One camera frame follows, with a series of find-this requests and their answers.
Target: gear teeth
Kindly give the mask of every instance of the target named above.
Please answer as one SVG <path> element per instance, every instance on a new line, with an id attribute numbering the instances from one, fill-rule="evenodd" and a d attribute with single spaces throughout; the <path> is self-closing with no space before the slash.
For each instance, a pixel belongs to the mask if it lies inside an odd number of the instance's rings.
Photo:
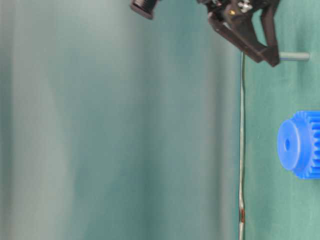
<path id="1" fill-rule="evenodd" d="M 308 139 L 302 147 L 302 155 L 297 155 L 301 165 L 292 171 L 301 179 L 320 179 L 320 111 L 298 111 L 293 115 L 291 121 L 291 124 L 297 127 L 299 134 Z"/>

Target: green fabric backdrop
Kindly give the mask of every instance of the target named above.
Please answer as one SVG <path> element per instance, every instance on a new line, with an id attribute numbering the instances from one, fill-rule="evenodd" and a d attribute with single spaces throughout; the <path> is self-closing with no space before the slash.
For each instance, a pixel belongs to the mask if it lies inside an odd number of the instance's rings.
<path id="1" fill-rule="evenodd" d="M 241 58 L 203 6 L 0 2 L 3 239 L 238 238 Z"/>
<path id="2" fill-rule="evenodd" d="M 281 123 L 300 110 L 320 110 L 320 2 L 282 0 L 276 14 L 279 49 L 310 52 L 309 62 L 276 68 L 246 58 L 246 240 L 319 239 L 320 181 L 300 180 L 277 155 Z M 258 27 L 259 19 L 254 20 Z M 262 39 L 261 28 L 257 28 Z"/>

